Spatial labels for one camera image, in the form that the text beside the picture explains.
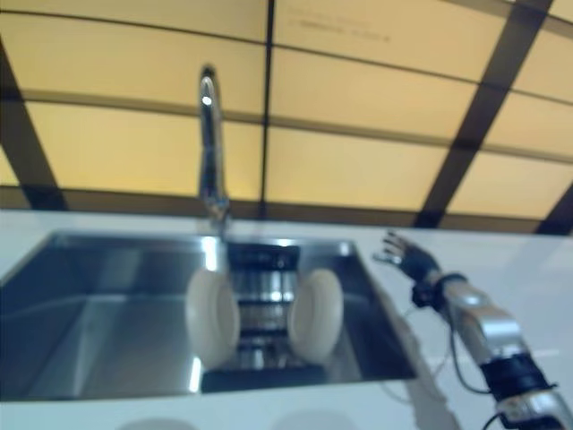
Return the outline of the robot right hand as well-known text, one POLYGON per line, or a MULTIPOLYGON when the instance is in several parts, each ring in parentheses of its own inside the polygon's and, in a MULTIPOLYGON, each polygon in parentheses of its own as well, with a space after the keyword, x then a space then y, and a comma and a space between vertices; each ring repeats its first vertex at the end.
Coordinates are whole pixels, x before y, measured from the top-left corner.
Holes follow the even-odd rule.
POLYGON ((382 239, 382 249, 372 258, 375 262, 392 265, 415 282, 426 281, 442 273, 429 252, 394 231, 382 239))

